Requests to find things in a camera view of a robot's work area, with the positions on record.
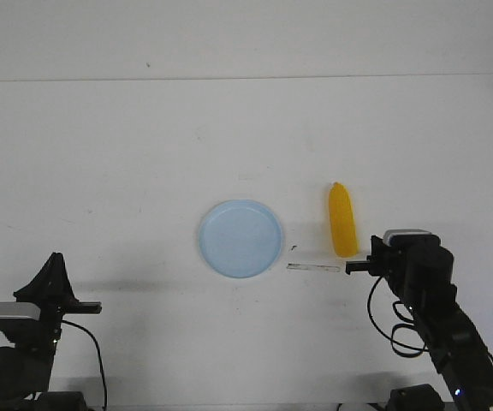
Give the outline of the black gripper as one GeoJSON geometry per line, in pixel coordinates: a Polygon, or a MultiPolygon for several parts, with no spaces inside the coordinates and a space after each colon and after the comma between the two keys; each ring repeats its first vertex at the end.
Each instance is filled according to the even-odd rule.
{"type": "Polygon", "coordinates": [[[13,293],[18,302],[37,302],[40,309],[39,323],[36,326],[37,343],[59,341],[62,322],[67,315],[96,315],[102,312],[100,301],[78,301],[68,279],[62,253],[52,253],[38,274],[24,287],[13,293]],[[57,292],[56,274],[61,301],[49,301],[57,292]]]}
{"type": "Polygon", "coordinates": [[[394,295],[404,295],[406,277],[406,246],[387,247],[383,238],[371,236],[371,249],[365,260],[347,261],[345,272],[367,272],[372,277],[382,278],[394,295]]]}

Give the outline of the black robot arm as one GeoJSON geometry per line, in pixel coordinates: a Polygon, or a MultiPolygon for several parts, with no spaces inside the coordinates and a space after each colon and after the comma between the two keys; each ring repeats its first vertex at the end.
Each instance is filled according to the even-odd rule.
{"type": "Polygon", "coordinates": [[[417,332],[459,410],[493,410],[493,356],[456,301],[454,256],[440,238],[422,229],[392,229],[371,238],[363,261],[345,271],[385,280],[411,314],[402,323],[417,332]]]}
{"type": "Polygon", "coordinates": [[[13,296],[13,301],[0,301],[0,332],[9,342],[0,347],[0,410],[89,410],[80,391],[50,391],[50,377],[62,326],[70,325],[94,342],[100,376],[105,379],[96,337],[64,319],[69,314],[100,314],[102,304],[76,298],[65,259],[58,252],[13,296]]]}

